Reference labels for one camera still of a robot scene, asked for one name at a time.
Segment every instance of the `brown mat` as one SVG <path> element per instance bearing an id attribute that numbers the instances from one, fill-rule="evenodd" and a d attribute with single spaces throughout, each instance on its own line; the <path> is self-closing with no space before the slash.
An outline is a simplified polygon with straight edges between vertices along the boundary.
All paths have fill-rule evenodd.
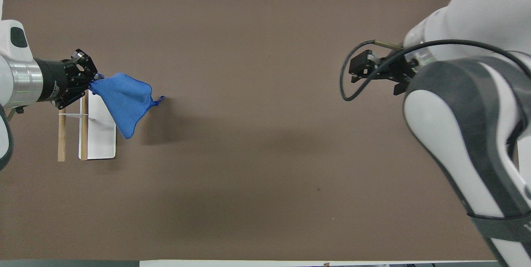
<path id="1" fill-rule="evenodd" d="M 81 48 L 167 99 L 113 160 L 79 161 L 69 118 L 58 163 L 50 104 L 15 116 L 0 259 L 492 259 L 393 83 L 338 90 L 353 46 L 398 43 L 447 3 L 4 1 L 35 57 Z"/>

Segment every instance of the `blue cloth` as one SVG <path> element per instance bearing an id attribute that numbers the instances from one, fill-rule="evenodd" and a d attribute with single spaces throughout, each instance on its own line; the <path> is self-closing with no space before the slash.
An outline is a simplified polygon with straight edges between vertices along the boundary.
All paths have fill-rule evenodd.
<path id="1" fill-rule="evenodd" d="M 124 73 L 95 80 L 90 85 L 90 90 L 103 99 L 118 130 L 125 138 L 133 136 L 138 121 L 151 107 L 159 105 L 164 99 L 164 96 L 161 96 L 157 101 L 153 101 L 150 85 Z"/>

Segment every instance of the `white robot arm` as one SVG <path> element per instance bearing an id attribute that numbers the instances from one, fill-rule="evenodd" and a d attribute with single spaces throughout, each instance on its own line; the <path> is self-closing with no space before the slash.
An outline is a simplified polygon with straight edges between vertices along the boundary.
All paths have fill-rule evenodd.
<path id="1" fill-rule="evenodd" d="M 531 131 L 530 30 L 531 0 L 452 0 L 414 27 L 403 48 L 360 44 L 396 51 L 378 59 L 369 50 L 351 60 L 352 81 L 367 79 L 353 96 L 340 83 L 350 101 L 370 80 L 398 82 L 410 130 L 510 267 L 531 267 L 531 188 L 511 158 L 518 138 Z"/>
<path id="2" fill-rule="evenodd" d="M 63 109 L 83 95 L 98 71 L 87 54 L 78 49 L 68 60 L 34 58 L 18 21 L 0 21 L 0 170 L 8 163 L 13 140 L 7 121 L 15 112 L 40 101 Z"/>

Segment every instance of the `wooden dowel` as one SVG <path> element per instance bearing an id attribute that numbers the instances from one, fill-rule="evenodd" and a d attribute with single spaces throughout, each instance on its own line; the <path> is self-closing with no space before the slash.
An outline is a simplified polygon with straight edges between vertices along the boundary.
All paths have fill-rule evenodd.
<path id="1" fill-rule="evenodd" d="M 81 114 L 89 113 L 89 97 L 81 97 Z M 88 160 L 89 142 L 89 116 L 81 116 L 81 160 Z"/>
<path id="2" fill-rule="evenodd" d="M 57 143 L 57 161 L 66 159 L 66 109 L 59 110 L 59 136 Z"/>

